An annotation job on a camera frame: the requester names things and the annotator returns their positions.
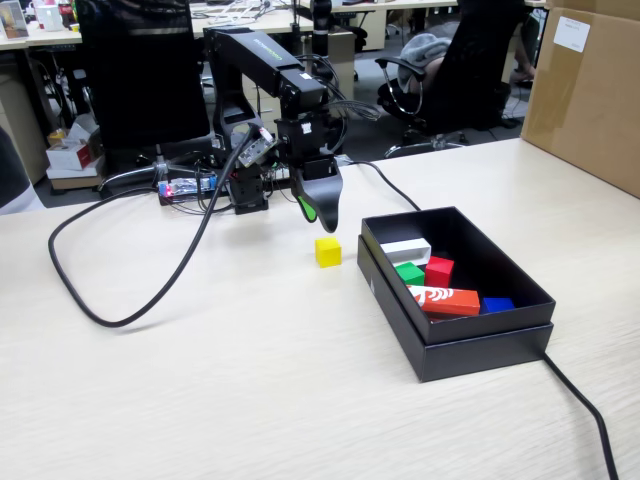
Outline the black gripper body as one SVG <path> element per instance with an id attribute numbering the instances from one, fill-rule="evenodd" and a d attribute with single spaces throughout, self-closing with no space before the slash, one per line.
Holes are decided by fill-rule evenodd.
<path id="1" fill-rule="evenodd" d="M 320 114 L 278 119 L 276 127 L 280 162 L 287 166 L 292 180 L 312 181 L 335 175 L 334 158 L 326 148 L 327 132 Z"/>

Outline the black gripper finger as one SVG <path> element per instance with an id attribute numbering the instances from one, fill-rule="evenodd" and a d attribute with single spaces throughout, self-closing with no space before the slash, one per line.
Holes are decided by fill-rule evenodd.
<path id="1" fill-rule="evenodd" d="M 297 168 L 291 169 L 291 193 L 299 205 L 303 217 L 309 223 L 314 223 L 317 220 L 317 213 L 315 209 L 304 198 L 304 180 L 302 177 L 302 170 Z"/>
<path id="2" fill-rule="evenodd" d="M 324 230 L 334 233 L 339 223 L 339 201 L 343 188 L 341 174 L 337 172 L 330 177 L 303 180 L 304 198 L 315 209 L 317 220 Z"/>

